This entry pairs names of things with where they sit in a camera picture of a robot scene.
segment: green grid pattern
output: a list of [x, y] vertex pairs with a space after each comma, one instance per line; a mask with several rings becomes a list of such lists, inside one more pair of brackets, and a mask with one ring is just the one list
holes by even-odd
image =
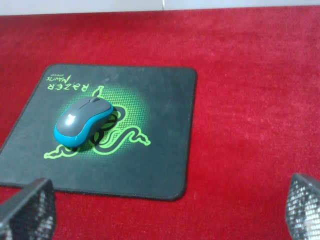
[[[56, 116], [56, 120], [62, 115], [62, 113], [74, 102], [76, 102], [78, 99], [83, 97], [90, 97], [93, 95], [94, 91], [98, 88], [97, 87], [90, 87], [86, 92], [81, 92], [78, 95], [74, 96], [66, 105], [64, 105], [60, 112]], [[114, 129], [121, 129], [130, 127], [130, 126], [137, 126], [141, 128], [142, 133], [145, 134], [144, 130], [146, 128], [147, 122], [149, 120], [149, 109], [146, 108], [145, 101], [143, 97], [135, 92], [132, 89], [126, 89], [121, 86], [104, 86], [102, 93], [99, 97], [102, 97], [109, 102], [111, 102], [115, 107], [117, 106], [123, 106], [126, 108], [125, 112], [125, 119], [123, 119], [121, 122], [118, 122], [110, 131]], [[129, 139], [126, 139], [122, 145], [117, 149], [116, 152], [109, 154], [109, 155], [103, 155], [103, 154], [97, 154], [92, 150], [92, 146], [89, 143], [84, 144], [81, 148], [79, 153], [76, 156], [79, 156], [81, 158], [86, 159], [108, 159], [111, 158], [114, 155], [123, 153], [126, 149], [131, 147], [135, 144], [141, 144], [139, 142], [132, 143], [129, 141]]]

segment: blue and gray mouse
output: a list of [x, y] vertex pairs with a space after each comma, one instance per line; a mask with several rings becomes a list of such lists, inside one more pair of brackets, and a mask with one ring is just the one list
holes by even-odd
[[66, 147], [79, 147], [107, 122], [113, 110], [113, 105], [103, 98], [80, 98], [59, 117], [54, 137]]

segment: red fabric surface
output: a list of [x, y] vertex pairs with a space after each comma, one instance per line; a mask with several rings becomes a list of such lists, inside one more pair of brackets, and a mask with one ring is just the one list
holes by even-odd
[[198, 80], [185, 195], [58, 192], [54, 239], [290, 238], [292, 174], [320, 179], [319, 6], [2, 16], [0, 145], [55, 63], [188, 66]]

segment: mouse pad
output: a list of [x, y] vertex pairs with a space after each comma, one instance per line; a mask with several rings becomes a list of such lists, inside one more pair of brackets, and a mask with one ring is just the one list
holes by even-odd
[[[0, 184], [50, 178], [56, 190], [175, 200], [186, 188], [196, 72], [187, 67], [55, 64], [43, 73], [0, 152]], [[78, 148], [54, 138], [82, 97], [110, 101], [103, 127]]]

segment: razer logo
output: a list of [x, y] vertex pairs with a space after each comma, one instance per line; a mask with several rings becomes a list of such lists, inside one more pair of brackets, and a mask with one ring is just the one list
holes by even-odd
[[[104, 86], [99, 86], [93, 93], [92, 97], [103, 98]], [[114, 105], [113, 112], [108, 121], [100, 128], [94, 136], [88, 141], [91, 149], [99, 155], [110, 155], [116, 152], [122, 144], [129, 140], [131, 143], [141, 143], [145, 146], [151, 144], [148, 137], [144, 135], [141, 128], [136, 125], [130, 125], [119, 128], [119, 123], [124, 121], [129, 114], [128, 109], [123, 105]], [[45, 159], [57, 159], [60, 157], [73, 157], [82, 151], [82, 146], [70, 149], [58, 145], [55, 150], [46, 152]]]

